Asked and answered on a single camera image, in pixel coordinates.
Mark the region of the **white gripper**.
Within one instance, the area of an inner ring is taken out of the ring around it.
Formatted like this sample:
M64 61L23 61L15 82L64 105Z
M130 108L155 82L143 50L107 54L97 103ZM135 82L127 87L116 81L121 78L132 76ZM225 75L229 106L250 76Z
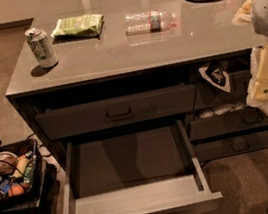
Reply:
M252 77L247 90L247 105L268 115L268 42L263 47L254 47L250 56Z

